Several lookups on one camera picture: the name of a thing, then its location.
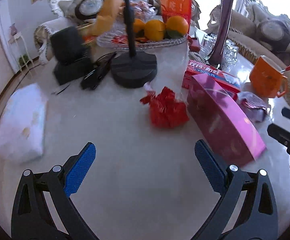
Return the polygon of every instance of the door frame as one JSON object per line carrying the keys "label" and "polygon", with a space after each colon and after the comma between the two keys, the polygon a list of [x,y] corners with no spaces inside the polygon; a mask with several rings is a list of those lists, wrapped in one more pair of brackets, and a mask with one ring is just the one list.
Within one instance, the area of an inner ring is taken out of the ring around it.
{"label": "door frame", "polygon": [[11,26],[11,20],[10,20],[9,8],[8,8],[8,0],[1,0],[0,1],[0,42],[3,48],[3,51],[5,52],[5,55],[7,57],[7,60],[9,61],[9,64],[11,65],[12,71],[14,73],[17,73],[19,71],[19,66],[14,56],[12,55],[10,46],[8,44],[8,40],[6,38],[10,36],[10,30],[9,30],[10,26]]}

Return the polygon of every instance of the white plant stand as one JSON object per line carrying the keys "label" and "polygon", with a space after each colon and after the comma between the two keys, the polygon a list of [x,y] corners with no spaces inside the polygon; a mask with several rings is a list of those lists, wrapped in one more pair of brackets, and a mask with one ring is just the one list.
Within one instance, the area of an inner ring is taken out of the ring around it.
{"label": "white plant stand", "polygon": [[[19,39],[22,39],[22,42],[24,43],[24,46],[25,46],[26,54],[27,54],[27,56],[28,56],[28,60],[26,60],[26,61],[25,61],[25,59],[24,59],[23,53],[21,53],[21,50],[20,50],[20,47],[19,47],[19,44],[18,44],[18,40],[19,40]],[[21,66],[20,63],[19,63],[19,60],[17,59],[18,56],[16,56],[16,55],[14,54],[14,51],[11,50],[11,51],[12,51],[12,54],[13,54],[13,56],[14,56],[14,58],[15,58],[15,60],[17,61],[17,64],[18,64],[18,66],[19,66],[20,71],[22,72],[22,67],[24,67],[24,66],[28,69],[28,71],[30,71],[30,68],[28,67],[28,63],[31,62],[31,63],[32,63],[32,66],[34,66],[34,62],[33,62],[33,60],[31,59],[31,57],[29,56],[28,49],[27,49],[27,45],[26,45],[25,39],[24,39],[24,37],[22,36],[21,32],[16,33],[16,34],[15,34],[15,35],[14,35],[14,36],[9,40],[9,44],[12,44],[12,43],[15,43],[15,44],[16,44],[17,49],[18,49],[18,52],[19,52],[19,55],[21,55],[22,61],[24,62],[24,65]]]}

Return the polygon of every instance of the crumpled red plastic bag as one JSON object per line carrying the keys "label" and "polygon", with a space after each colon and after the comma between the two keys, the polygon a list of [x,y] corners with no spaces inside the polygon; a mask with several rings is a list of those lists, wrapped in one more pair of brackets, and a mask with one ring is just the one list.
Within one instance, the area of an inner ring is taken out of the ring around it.
{"label": "crumpled red plastic bag", "polygon": [[140,100],[144,105],[149,104],[149,114],[152,124],[159,128],[174,128],[186,123],[189,118],[184,102],[175,99],[173,90],[164,87],[156,96],[154,91]]}

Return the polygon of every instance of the pink vase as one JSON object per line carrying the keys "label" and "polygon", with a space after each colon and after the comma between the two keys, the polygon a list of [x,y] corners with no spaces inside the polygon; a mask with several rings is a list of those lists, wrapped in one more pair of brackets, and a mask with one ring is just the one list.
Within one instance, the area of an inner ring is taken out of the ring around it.
{"label": "pink vase", "polygon": [[218,26],[217,39],[212,51],[205,57],[205,60],[208,60],[209,64],[216,68],[221,68],[221,60],[232,16],[233,1],[234,0],[222,0],[221,18]]}
{"label": "pink vase", "polygon": [[16,35],[17,32],[18,32],[18,31],[17,31],[17,29],[16,29],[16,27],[15,27],[15,24],[11,25],[11,26],[10,26],[10,34],[11,34],[11,36]]}

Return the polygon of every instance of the white tissue package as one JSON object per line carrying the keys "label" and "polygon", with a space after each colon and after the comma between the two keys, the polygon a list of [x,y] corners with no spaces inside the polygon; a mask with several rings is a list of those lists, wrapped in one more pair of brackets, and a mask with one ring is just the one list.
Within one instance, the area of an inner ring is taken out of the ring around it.
{"label": "white tissue package", "polygon": [[47,97],[37,84],[17,90],[0,120],[0,156],[23,163],[43,155]]}

